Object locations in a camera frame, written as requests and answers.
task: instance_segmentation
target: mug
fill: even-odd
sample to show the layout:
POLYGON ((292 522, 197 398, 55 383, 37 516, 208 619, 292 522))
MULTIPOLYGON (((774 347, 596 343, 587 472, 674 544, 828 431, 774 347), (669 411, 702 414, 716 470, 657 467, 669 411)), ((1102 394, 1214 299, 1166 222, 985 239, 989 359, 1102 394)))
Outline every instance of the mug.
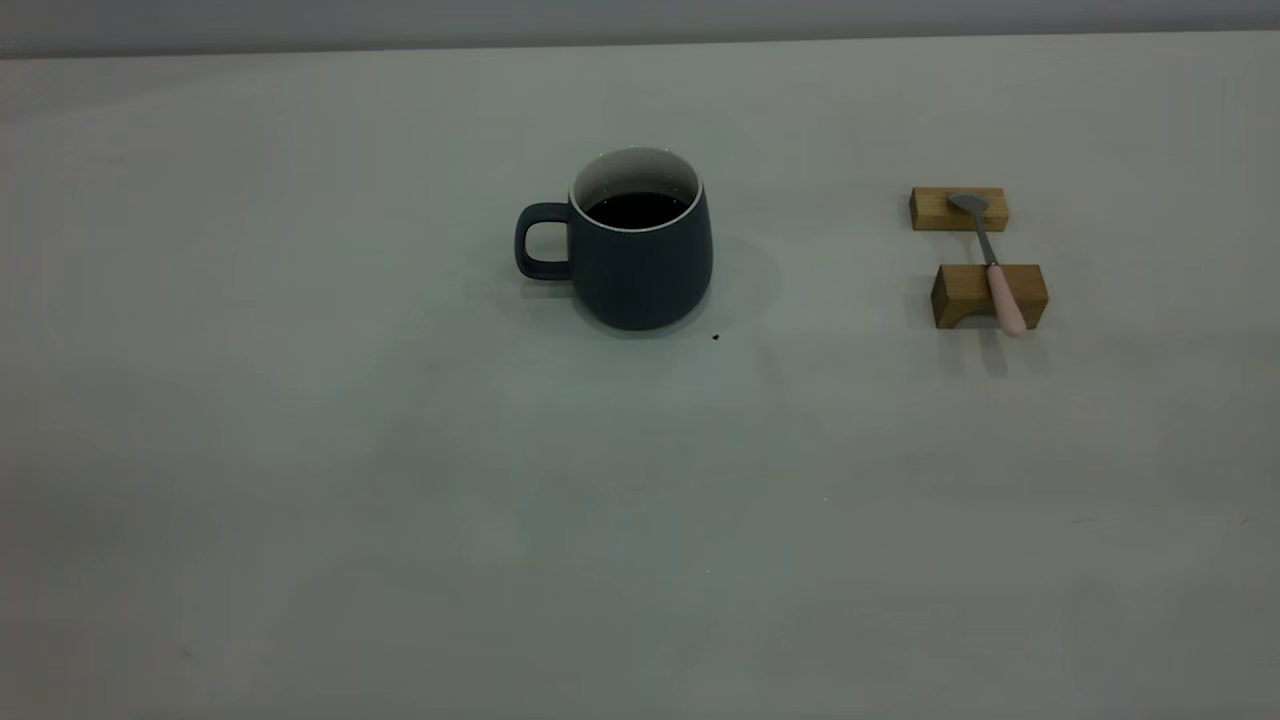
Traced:
POLYGON ((712 281, 712 223, 703 181, 667 150, 627 147, 600 155, 577 174, 568 202, 539 202, 520 214, 516 266, 532 279, 571 281, 582 305, 616 328, 671 324, 698 305, 712 281), (612 200, 616 215, 637 197, 641 204, 630 208, 639 208, 639 214, 625 224, 603 211, 612 200), (667 204, 652 215, 655 220, 675 217, 631 227, 648 225, 645 201, 667 204), (529 256, 525 236, 538 223, 568 225, 568 260, 529 256))

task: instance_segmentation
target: spoon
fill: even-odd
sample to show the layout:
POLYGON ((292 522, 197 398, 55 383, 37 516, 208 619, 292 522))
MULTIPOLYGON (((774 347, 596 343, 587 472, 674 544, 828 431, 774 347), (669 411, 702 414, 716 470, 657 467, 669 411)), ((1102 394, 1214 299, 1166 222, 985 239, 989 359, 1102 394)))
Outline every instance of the spoon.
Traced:
POLYGON ((996 261, 996 252, 987 240, 987 228, 982 224, 982 214, 987 211, 989 204, 975 192, 957 192, 947 196, 947 200, 961 210, 973 215, 973 223, 978 228, 978 242, 982 243, 982 258, 987 261, 987 284, 991 286, 991 299, 996 304, 996 316, 1000 318, 1000 327, 1009 337, 1018 337, 1027 332, 1027 320, 1023 311, 1014 301, 1014 292, 1009 290, 1009 281, 1005 279, 1005 270, 996 261))

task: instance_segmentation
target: dark liquid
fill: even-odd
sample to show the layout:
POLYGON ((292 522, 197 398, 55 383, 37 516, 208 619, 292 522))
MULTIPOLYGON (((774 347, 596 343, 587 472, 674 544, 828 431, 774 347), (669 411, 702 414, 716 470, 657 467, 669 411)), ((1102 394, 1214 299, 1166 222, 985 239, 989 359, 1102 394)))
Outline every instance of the dark liquid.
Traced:
POLYGON ((639 231, 669 223, 689 209, 689 204, 657 192, 631 192, 596 202, 586 214, 602 225, 639 231))

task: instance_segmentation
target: table surface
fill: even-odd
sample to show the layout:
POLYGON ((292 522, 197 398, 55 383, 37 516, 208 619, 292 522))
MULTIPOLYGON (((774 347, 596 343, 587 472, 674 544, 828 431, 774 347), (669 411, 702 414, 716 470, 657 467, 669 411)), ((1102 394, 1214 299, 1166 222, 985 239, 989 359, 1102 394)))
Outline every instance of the table surface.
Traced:
POLYGON ((1277 67, 0 63, 0 716, 1275 717, 1277 67), (644 334, 511 258, 631 143, 717 243, 644 334), (1006 188, 1039 329, 933 328, 916 184, 1006 188))

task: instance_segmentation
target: pink spoon handle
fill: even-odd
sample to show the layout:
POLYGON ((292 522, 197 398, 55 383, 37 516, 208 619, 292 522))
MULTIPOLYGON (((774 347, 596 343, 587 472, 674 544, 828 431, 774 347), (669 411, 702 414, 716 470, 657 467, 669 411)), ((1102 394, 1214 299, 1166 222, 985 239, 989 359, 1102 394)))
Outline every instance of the pink spoon handle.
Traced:
POLYGON ((1000 265, 987 265, 987 284, 991 286, 991 299, 996 302, 996 316, 1000 318, 1000 327, 1009 337, 1018 337, 1027 332, 1027 320, 1023 311, 1014 301, 1014 292, 1009 290, 1009 281, 1005 279, 1005 270, 1000 265))

